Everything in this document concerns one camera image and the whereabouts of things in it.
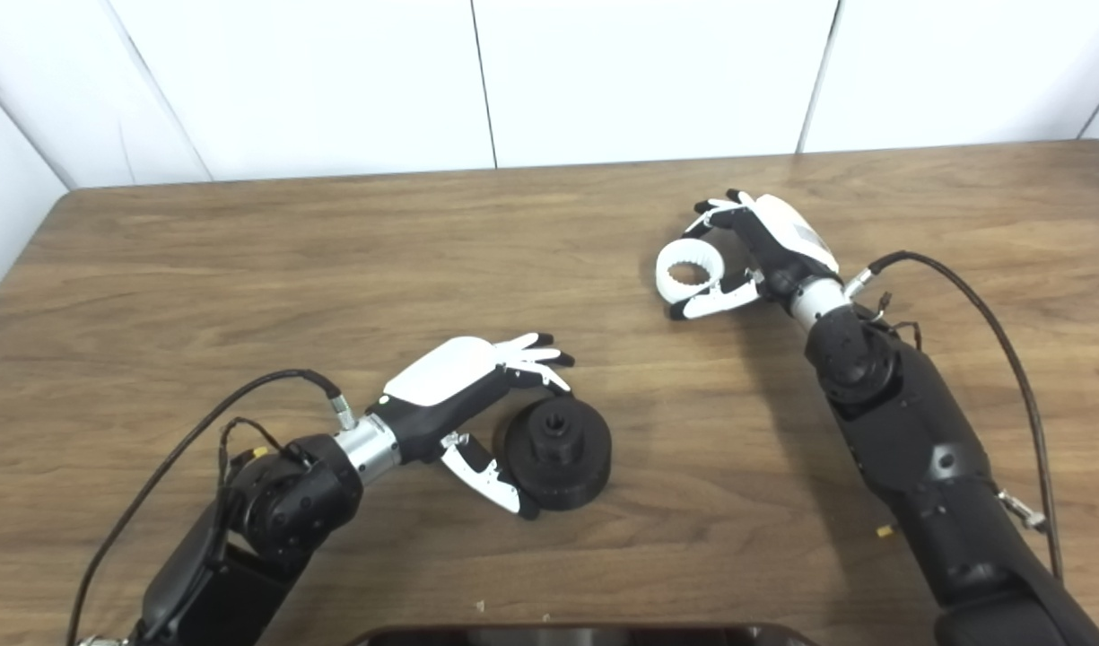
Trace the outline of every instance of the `wall seam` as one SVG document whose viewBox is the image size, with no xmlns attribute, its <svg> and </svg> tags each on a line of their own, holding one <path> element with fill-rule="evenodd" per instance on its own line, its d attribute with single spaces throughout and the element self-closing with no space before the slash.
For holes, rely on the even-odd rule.
<svg viewBox="0 0 1099 646">
<path fill-rule="evenodd" d="M 809 130 L 812 129 L 812 115 L 817 110 L 817 102 L 820 100 L 821 87 L 824 82 L 824 74 L 828 73 L 828 59 L 832 56 L 833 45 L 836 44 L 836 32 L 840 30 L 840 20 L 844 9 L 844 0 L 836 0 L 836 8 L 833 9 L 832 25 L 828 29 L 828 40 L 824 42 L 824 53 L 820 56 L 820 66 L 817 68 L 817 78 L 812 82 L 812 94 L 809 97 L 809 108 L 803 112 L 803 123 L 800 124 L 800 136 L 796 140 L 796 154 L 803 153 L 803 146 L 809 140 Z"/>
</svg>

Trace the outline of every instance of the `white robotic hand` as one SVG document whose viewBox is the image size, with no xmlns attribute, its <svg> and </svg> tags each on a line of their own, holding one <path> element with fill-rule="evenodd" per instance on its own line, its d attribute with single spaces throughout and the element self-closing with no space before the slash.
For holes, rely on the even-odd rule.
<svg viewBox="0 0 1099 646">
<path fill-rule="evenodd" d="M 753 199 L 732 189 L 729 199 L 711 199 L 696 205 L 698 213 L 679 241 L 669 242 L 657 257 L 657 291 L 669 303 L 669 318 L 698 319 L 718 311 L 734 310 L 765 294 L 762 266 L 725 275 L 721 253 L 701 236 L 712 229 L 730 229 L 755 257 L 784 253 L 811 258 L 836 274 L 840 268 L 820 236 L 788 202 L 775 196 Z M 697 265 L 708 272 L 708 281 L 688 286 L 676 281 L 668 270 L 676 265 Z"/>
<path fill-rule="evenodd" d="M 393 465 L 439 458 L 480 494 L 523 517 L 536 505 L 518 490 L 485 446 L 458 428 L 504 397 L 509 389 L 536 386 L 570 393 L 552 365 L 569 367 L 574 357 L 546 347 L 553 336 L 530 332 L 491 344 L 478 336 L 456 336 L 395 376 L 377 403 L 353 428 L 337 434 L 369 483 Z"/>
<path fill-rule="evenodd" d="M 569 385 L 550 365 L 567 367 L 574 364 L 574 357 L 557 348 L 544 347 L 550 344 L 553 344 L 553 336 L 539 332 L 499 344 L 478 336 L 456 336 L 390 379 L 385 393 L 418 405 L 441 404 L 499 369 L 504 371 L 509 383 L 518 388 L 543 385 L 554 393 L 568 393 Z"/>
</svg>

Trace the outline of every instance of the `robotic arm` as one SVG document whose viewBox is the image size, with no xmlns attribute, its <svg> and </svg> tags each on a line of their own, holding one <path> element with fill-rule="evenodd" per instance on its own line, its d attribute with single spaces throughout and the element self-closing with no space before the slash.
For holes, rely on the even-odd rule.
<svg viewBox="0 0 1099 646">
<path fill-rule="evenodd" d="M 881 311 L 853 302 L 876 272 L 842 282 L 831 250 L 785 201 L 737 191 L 729 198 L 698 203 L 700 216 L 658 257 L 669 315 L 696 319 L 765 299 L 808 332 L 803 355 L 862 478 L 889 506 L 944 610 L 935 641 L 1099 646 L 1099 628 L 1034 557 L 1006 510 L 1036 528 L 1044 519 L 996 486 L 984 446 L 935 366 Z M 755 266 L 725 275 L 717 249 L 697 241 L 711 229 L 736 233 Z M 709 281 L 674 281 L 668 269 L 681 261 L 704 267 Z"/>
<path fill-rule="evenodd" d="M 535 519 L 536 503 L 457 430 L 509 389 L 568 394 L 552 365 L 574 359 L 552 344 L 535 332 L 499 344 L 458 336 L 389 380 L 360 417 L 334 397 L 337 433 L 238 455 L 220 499 L 152 581 L 131 637 L 85 644 L 252 646 L 315 549 L 353 520 L 365 488 L 398 465 L 440 459 L 499 506 Z"/>
</svg>

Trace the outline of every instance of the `white circular object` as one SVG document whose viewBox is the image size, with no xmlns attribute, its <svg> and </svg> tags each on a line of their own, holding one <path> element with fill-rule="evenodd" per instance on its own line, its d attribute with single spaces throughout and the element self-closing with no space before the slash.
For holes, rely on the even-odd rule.
<svg viewBox="0 0 1099 646">
<path fill-rule="evenodd" d="M 677 265 L 696 265 L 704 269 L 709 275 L 708 281 L 689 286 L 680 282 L 668 272 Z M 660 298 L 671 303 L 685 300 L 698 291 L 706 289 L 713 282 L 718 282 L 725 275 L 725 259 L 717 247 L 704 241 L 697 241 L 692 237 L 681 237 L 680 241 L 673 241 L 660 249 L 657 255 L 657 291 Z"/>
</svg>

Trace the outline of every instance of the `black cylindrical object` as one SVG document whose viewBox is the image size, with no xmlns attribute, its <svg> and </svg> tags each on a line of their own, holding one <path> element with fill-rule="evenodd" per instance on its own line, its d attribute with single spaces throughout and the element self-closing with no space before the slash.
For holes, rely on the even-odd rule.
<svg viewBox="0 0 1099 646">
<path fill-rule="evenodd" d="M 612 436 L 591 405 L 554 397 L 513 417 L 506 431 L 504 455 L 517 487 L 539 506 L 577 510 L 609 482 Z"/>
</svg>

